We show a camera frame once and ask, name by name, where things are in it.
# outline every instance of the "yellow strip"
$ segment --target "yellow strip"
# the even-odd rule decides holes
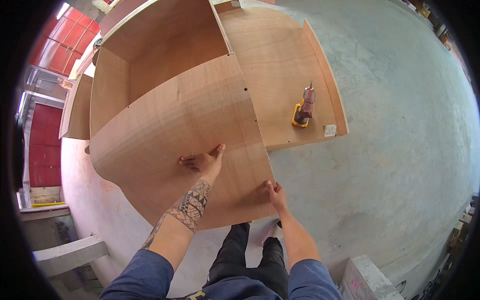
[[[37,203],[37,204],[32,204],[32,207],[43,207],[43,206],[60,205],[60,204],[65,204],[65,202]]]

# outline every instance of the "cordless drill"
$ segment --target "cordless drill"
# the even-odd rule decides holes
[[[301,103],[295,105],[292,117],[292,124],[295,126],[307,127],[308,119],[312,117],[313,105],[315,104],[315,90],[312,87],[312,83],[310,81],[310,86],[303,91]]]

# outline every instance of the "forearm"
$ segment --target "forearm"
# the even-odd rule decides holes
[[[177,270],[205,210],[215,178],[200,179],[169,208],[154,226],[142,249],[162,255]]]
[[[282,209],[278,214],[282,222],[289,267],[292,268],[295,263],[309,258],[320,261],[315,241],[289,209]]]

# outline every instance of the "blue sleeve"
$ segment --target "blue sleeve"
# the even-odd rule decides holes
[[[325,265],[304,259],[293,265],[288,281],[288,299],[341,300],[340,292]]]
[[[160,254],[140,249],[99,300],[163,299],[173,278],[172,265]]]

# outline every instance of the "hand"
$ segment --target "hand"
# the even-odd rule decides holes
[[[202,177],[207,176],[213,180],[222,168],[222,156],[225,144],[220,144],[210,153],[188,153],[182,155],[179,164],[186,166],[194,172],[200,172]]]
[[[280,183],[276,182],[276,187],[274,188],[272,182],[267,180],[265,181],[265,185],[268,189],[268,193],[270,194],[270,202],[276,211],[279,214],[287,211],[287,195],[285,194],[285,190],[282,188]]]

